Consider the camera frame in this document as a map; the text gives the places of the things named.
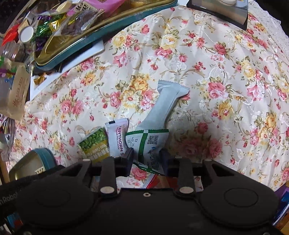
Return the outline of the white green snack packet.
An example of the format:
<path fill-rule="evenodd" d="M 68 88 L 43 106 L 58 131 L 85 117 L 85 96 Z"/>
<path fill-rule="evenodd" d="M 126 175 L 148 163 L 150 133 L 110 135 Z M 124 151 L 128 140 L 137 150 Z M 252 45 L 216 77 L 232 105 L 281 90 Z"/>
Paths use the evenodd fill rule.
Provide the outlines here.
<path fill-rule="evenodd" d="M 133 149 L 133 163 L 146 172 L 163 174 L 159 152 L 164 148 L 169 130 L 137 130 L 125 135 L 126 144 Z"/>

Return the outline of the red orange snack packet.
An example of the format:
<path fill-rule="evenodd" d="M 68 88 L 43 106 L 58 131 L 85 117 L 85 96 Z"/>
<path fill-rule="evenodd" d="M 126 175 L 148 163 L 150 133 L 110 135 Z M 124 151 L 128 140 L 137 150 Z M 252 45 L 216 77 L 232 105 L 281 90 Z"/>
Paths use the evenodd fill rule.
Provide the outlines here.
<path fill-rule="evenodd" d="M 177 189 L 177 178 L 154 175 L 145 189 Z"/>

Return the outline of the green pea snack packet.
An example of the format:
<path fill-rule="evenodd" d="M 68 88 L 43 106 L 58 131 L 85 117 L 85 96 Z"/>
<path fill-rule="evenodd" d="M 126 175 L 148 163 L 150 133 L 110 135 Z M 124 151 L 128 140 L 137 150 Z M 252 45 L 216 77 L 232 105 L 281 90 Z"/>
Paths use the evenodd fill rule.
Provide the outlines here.
<path fill-rule="evenodd" d="M 78 143 L 79 148 L 87 159 L 101 162 L 110 156 L 108 138 L 105 129 L 100 127 Z"/>

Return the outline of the white hawthorn snack packet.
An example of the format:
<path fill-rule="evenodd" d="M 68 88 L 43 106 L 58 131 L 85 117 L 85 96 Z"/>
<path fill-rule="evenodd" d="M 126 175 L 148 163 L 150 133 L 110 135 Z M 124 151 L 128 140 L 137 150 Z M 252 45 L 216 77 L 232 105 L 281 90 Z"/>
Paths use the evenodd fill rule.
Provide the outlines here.
<path fill-rule="evenodd" d="M 125 135 L 128 130 L 128 125 L 129 121 L 127 118 L 105 123 L 111 157 L 121 157 L 127 151 Z"/>

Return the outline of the grey white snack packet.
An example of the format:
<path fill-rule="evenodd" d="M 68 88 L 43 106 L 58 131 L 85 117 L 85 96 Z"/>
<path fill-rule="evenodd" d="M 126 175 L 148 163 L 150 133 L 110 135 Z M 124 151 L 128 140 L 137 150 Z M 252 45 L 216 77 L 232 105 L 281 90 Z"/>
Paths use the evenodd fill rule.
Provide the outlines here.
<path fill-rule="evenodd" d="M 159 92 L 159 97 L 154 107 L 137 126 L 136 130 L 165 129 L 166 119 L 176 105 L 177 100 L 187 95 L 190 89 L 175 82 L 159 80 L 157 91 Z"/>

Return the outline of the floral tablecloth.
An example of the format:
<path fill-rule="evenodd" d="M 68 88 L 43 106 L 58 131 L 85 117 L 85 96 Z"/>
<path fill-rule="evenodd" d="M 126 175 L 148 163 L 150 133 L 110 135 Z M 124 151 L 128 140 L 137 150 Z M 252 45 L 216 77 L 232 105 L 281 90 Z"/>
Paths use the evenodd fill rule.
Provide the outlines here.
<path fill-rule="evenodd" d="M 27 102 L 7 168 L 40 147 L 71 165 L 78 142 L 110 120 L 135 130 L 159 80 L 190 89 L 167 120 L 173 155 L 216 160 L 273 190 L 288 181 L 288 59 L 252 13 L 241 30 L 183 6 L 123 29 Z"/>

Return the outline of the teal gold tin lid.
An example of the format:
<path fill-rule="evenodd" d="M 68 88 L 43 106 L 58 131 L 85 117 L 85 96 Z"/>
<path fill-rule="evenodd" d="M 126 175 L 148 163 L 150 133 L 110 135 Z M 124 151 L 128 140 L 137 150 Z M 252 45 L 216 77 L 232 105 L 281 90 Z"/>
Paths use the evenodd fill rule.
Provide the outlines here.
<path fill-rule="evenodd" d="M 10 170 L 10 181 L 40 174 L 57 166 L 52 152 L 47 148 L 37 148 L 28 152 Z"/>

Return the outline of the beige paper snack bag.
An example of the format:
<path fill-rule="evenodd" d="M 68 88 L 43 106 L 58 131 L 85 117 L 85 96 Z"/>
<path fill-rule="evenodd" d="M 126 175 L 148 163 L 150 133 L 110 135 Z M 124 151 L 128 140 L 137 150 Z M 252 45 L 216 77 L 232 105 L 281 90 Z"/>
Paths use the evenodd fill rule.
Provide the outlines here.
<path fill-rule="evenodd" d="M 30 74 L 25 64 L 1 58 L 1 114 L 21 120 L 28 88 Z"/>

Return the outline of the gold teal metal tray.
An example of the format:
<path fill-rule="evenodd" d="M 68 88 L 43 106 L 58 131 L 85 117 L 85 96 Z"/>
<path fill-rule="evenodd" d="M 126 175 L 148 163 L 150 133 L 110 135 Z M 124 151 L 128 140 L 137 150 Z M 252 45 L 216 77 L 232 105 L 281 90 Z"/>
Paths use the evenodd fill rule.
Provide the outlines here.
<path fill-rule="evenodd" d="M 42 50 L 35 54 L 35 67 L 40 71 L 53 70 L 69 56 L 88 44 L 100 40 L 106 34 L 122 29 L 160 10 L 176 6 L 176 4 L 176 1 L 125 1 L 112 14 L 104 13 L 97 24 L 81 35 L 54 36 L 54 31 Z M 74 14 L 76 13 L 68 13 L 66 18 Z"/>

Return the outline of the clear dark snack packet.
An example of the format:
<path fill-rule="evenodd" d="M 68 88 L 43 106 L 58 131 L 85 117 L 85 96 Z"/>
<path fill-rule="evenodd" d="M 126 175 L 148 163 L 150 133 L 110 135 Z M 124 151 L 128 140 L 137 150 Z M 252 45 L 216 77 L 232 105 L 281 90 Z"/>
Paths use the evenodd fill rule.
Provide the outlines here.
<path fill-rule="evenodd" d="M 103 9 L 80 11 L 66 18 L 57 31 L 54 32 L 54 36 L 81 35 L 97 24 L 102 19 L 104 13 Z"/>

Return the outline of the green foil candy wrapper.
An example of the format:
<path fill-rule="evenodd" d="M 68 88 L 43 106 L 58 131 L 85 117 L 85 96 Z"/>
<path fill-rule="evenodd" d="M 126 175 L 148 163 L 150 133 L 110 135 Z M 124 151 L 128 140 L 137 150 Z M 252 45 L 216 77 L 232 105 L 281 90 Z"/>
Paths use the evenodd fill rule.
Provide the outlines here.
<path fill-rule="evenodd" d="M 66 13 L 58 15 L 40 15 L 37 17 L 38 24 L 36 31 L 33 34 L 32 41 L 40 38 L 48 38 L 54 31 L 56 31 L 62 22 L 66 19 Z"/>

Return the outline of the pink snack bag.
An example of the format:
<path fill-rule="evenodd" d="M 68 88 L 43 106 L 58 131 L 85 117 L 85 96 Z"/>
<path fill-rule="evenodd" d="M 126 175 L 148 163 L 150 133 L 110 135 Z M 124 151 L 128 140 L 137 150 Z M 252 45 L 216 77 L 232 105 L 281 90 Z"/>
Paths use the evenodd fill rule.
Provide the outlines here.
<path fill-rule="evenodd" d="M 103 9 L 105 13 L 110 15 L 116 11 L 124 2 L 125 0 L 82 1 L 72 9 L 72 12 L 77 13 L 83 10 Z"/>

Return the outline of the white bottle cap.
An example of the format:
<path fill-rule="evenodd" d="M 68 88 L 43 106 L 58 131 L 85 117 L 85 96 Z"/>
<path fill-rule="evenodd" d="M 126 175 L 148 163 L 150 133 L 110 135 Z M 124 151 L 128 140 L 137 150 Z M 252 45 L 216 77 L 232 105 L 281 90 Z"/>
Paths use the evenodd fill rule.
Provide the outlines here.
<path fill-rule="evenodd" d="M 32 26 L 24 27 L 19 34 L 19 40 L 22 43 L 28 43 L 34 34 L 34 28 Z"/>

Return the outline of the red plastic wrapper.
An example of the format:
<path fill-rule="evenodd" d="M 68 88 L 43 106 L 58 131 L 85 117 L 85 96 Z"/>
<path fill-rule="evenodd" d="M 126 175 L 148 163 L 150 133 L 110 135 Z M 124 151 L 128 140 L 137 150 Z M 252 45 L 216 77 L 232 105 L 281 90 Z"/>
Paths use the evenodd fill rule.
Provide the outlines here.
<path fill-rule="evenodd" d="M 18 27 L 20 26 L 20 24 L 15 24 L 14 26 L 12 26 L 6 33 L 6 35 L 4 36 L 3 42 L 2 42 L 2 46 L 6 45 L 7 43 L 14 41 L 17 37 L 18 37 Z"/>

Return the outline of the white lace cloth edge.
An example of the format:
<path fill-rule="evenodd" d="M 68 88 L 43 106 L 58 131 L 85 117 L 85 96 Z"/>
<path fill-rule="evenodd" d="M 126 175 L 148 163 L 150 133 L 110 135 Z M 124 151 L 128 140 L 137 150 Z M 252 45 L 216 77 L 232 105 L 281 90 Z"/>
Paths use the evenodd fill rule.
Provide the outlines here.
<path fill-rule="evenodd" d="M 266 30 L 273 40 L 276 41 L 283 54 L 288 59 L 288 36 L 281 27 L 281 21 L 271 16 L 267 11 L 260 7 L 256 1 L 249 2 L 249 12 L 252 13 Z"/>

